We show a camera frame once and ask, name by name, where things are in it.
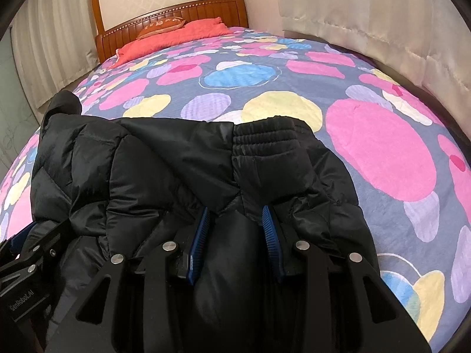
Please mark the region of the black puffer jacket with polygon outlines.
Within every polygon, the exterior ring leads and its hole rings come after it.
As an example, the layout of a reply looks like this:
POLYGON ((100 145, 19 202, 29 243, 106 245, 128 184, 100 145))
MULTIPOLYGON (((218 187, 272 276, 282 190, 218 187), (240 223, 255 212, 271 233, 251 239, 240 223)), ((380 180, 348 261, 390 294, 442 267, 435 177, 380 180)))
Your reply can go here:
POLYGON ((53 352, 345 352, 364 341, 349 256, 377 270, 373 238, 344 164, 301 120, 108 120, 59 92, 41 125, 31 206, 31 238, 70 221, 44 316, 53 352))

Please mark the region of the frosted glass door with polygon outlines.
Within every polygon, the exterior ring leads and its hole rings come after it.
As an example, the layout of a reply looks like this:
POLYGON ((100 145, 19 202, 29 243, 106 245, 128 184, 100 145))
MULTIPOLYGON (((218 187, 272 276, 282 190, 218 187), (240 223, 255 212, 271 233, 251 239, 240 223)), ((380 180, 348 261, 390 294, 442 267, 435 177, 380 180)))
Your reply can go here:
POLYGON ((1 178, 38 128, 19 81, 10 32, 1 39, 0 64, 0 136, 1 178))

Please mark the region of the colourful dotted bed sheet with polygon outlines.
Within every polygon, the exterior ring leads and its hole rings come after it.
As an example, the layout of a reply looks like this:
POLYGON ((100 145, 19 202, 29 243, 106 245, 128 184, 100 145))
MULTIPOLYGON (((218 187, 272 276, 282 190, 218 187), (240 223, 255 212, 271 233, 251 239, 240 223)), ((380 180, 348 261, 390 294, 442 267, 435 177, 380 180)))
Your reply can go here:
POLYGON ((87 116, 304 121, 346 164, 381 274, 434 352, 470 308, 470 148, 371 61, 235 28, 108 59, 74 90, 87 116))

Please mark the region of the red folded blanket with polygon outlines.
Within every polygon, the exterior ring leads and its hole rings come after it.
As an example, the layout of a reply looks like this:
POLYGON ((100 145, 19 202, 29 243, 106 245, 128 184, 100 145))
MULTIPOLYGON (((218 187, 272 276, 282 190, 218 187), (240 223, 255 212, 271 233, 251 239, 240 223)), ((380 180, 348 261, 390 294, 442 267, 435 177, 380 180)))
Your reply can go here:
POLYGON ((149 35, 129 42, 116 51, 117 59, 110 68, 115 69, 129 61, 172 46, 229 34, 232 34, 232 31, 222 22, 221 18, 190 21, 180 29, 149 35))

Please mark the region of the orange embroidered pillow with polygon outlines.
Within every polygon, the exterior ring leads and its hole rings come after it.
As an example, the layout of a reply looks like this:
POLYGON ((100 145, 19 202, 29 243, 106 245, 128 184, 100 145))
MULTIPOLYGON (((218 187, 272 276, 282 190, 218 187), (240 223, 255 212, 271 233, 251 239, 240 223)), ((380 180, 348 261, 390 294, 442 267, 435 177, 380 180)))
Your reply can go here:
POLYGON ((162 18, 161 20, 151 22, 142 29, 142 31, 137 35, 137 39, 180 29, 184 26, 185 22, 184 18, 181 17, 162 18))

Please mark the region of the left beige curtain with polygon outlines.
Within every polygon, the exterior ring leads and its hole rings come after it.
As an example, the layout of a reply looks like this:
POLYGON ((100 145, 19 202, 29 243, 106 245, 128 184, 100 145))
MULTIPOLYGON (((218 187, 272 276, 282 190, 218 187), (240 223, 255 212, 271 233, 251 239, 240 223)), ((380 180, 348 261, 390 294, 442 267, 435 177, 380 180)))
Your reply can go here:
POLYGON ((26 0, 11 27, 15 65, 31 109, 98 64, 91 0, 26 0))

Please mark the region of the beige curtain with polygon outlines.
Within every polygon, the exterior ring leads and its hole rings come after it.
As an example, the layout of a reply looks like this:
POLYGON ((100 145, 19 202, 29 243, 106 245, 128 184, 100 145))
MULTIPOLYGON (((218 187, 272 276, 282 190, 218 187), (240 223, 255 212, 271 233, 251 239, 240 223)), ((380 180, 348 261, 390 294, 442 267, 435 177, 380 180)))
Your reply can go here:
POLYGON ((392 68, 470 133, 470 28, 452 0, 279 0, 279 12, 285 31, 392 68))
POLYGON ((11 27, 15 65, 31 109, 98 64, 91 0, 26 0, 11 27))

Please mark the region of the right beige curtain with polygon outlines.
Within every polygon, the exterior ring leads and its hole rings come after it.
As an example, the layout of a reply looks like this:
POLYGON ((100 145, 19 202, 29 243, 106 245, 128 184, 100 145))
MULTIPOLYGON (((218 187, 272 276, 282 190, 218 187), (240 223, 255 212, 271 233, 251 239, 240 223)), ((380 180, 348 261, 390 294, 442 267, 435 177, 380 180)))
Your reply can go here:
POLYGON ((470 28, 452 0, 279 0, 279 12, 285 31, 392 68, 470 133, 470 28))

